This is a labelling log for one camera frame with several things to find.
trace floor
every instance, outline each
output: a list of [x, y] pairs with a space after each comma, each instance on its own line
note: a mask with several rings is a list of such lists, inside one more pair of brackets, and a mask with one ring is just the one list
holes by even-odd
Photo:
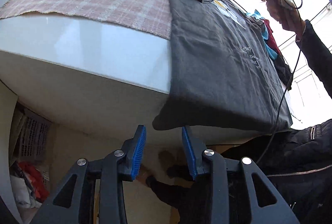
[[[50, 182], [54, 189], [69, 168], [79, 159], [101, 159], [122, 143], [116, 139], [96, 138], [94, 136], [74, 131], [61, 125], [53, 125], [49, 131], [52, 149], [49, 150]], [[163, 148], [146, 146], [142, 163], [152, 169], [158, 180], [173, 184], [166, 177], [158, 162], [158, 152]], [[168, 224], [171, 207], [162, 203], [155, 194], [140, 183], [123, 182], [124, 200], [128, 224]]]

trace laundry basket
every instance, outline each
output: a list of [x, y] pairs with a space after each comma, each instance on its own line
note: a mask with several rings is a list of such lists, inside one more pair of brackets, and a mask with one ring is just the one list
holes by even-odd
[[47, 132], [51, 122], [24, 109], [27, 120], [20, 133], [19, 161], [37, 163], [44, 160]]

